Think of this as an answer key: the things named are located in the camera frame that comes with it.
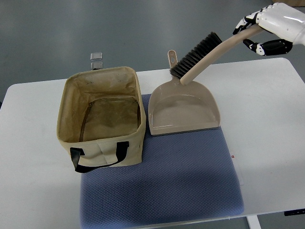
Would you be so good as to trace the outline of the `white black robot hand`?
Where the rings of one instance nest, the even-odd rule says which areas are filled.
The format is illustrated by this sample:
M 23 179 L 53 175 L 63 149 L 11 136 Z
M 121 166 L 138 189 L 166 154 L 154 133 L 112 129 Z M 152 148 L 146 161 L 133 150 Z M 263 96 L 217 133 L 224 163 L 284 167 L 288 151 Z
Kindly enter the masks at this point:
M 279 39 L 265 43 L 243 40 L 244 45 L 261 56 L 286 54 L 296 44 L 305 44 L 305 14 L 284 3 L 274 3 L 239 21 L 233 35 L 257 24 Z

